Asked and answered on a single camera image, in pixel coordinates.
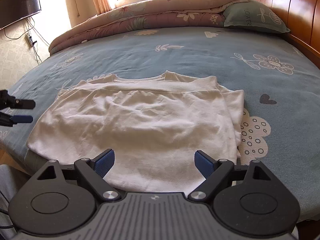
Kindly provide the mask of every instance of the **wooden headboard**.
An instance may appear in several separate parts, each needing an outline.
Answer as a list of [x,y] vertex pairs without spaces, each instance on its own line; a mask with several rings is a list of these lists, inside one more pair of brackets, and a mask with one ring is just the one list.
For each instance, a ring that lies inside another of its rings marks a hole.
[[283,35],[320,69],[320,0],[257,0],[291,30]]

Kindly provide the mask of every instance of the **black cable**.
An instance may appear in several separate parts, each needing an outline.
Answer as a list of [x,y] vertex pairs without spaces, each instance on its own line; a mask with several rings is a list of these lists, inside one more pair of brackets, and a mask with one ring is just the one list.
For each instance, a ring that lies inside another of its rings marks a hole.
[[36,55],[37,63],[38,63],[38,65],[39,65],[39,62],[38,62],[37,57],[39,58],[39,60],[41,61],[41,63],[42,63],[42,60],[41,60],[40,56],[38,55],[38,43],[37,43],[37,48],[36,48],[36,49],[35,49],[35,46],[33,45],[33,49],[34,49],[34,52],[35,52],[35,55]]
[[10,37],[8,37],[7,34],[5,33],[5,28],[4,28],[4,35],[5,35],[8,39],[10,39],[10,40],[18,40],[18,39],[20,39],[24,34],[26,34],[28,31],[30,31],[31,29],[28,29],[26,32],[24,32],[23,34],[21,34],[21,36],[18,37],[18,38],[10,38]]
[[9,213],[7,212],[7,210],[4,210],[4,209],[2,209],[2,208],[0,208],[0,213],[9,216]]
[[[2,209],[2,208],[0,208],[0,213],[9,216],[9,213],[7,212],[7,210],[4,210],[4,209]],[[13,228],[13,225],[10,225],[10,226],[0,226],[0,229],[9,229],[9,228]]]
[[9,229],[9,228],[13,228],[14,225],[11,225],[11,226],[0,226],[0,229]]
[[47,42],[45,39],[44,39],[44,37],[42,37],[42,35],[38,32],[38,30],[36,29],[36,27],[35,27],[35,25],[36,25],[36,22],[35,22],[35,20],[32,18],[32,16],[31,16],[31,19],[33,20],[33,22],[34,22],[34,25],[33,25],[33,29],[40,35],[40,37],[50,46],[50,44],[49,44],[49,42]]

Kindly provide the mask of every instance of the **metal screw cap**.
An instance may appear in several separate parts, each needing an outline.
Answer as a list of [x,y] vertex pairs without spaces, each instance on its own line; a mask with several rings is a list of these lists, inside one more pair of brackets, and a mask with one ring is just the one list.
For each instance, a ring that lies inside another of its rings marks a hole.
[[202,191],[194,191],[190,195],[193,199],[204,199],[207,195]]
[[113,190],[106,191],[102,194],[102,196],[106,199],[115,199],[116,197],[118,197],[118,195],[119,194]]

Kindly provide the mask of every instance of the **white t-shirt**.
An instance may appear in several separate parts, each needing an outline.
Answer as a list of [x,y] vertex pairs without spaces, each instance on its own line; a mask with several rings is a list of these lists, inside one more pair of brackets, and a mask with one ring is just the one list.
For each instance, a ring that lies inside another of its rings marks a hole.
[[127,80],[111,74],[62,90],[27,146],[60,164],[111,148],[115,164],[104,179],[113,187],[187,195],[204,181],[196,150],[236,162],[243,104],[243,90],[228,90],[214,76],[166,71]]

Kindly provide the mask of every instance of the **power strip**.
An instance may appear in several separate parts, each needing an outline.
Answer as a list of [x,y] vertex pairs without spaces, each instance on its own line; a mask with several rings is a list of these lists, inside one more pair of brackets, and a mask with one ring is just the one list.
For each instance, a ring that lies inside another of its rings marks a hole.
[[33,41],[32,36],[29,36],[28,34],[27,34],[27,38],[28,38],[29,45],[31,47],[33,47],[37,43],[37,41]]

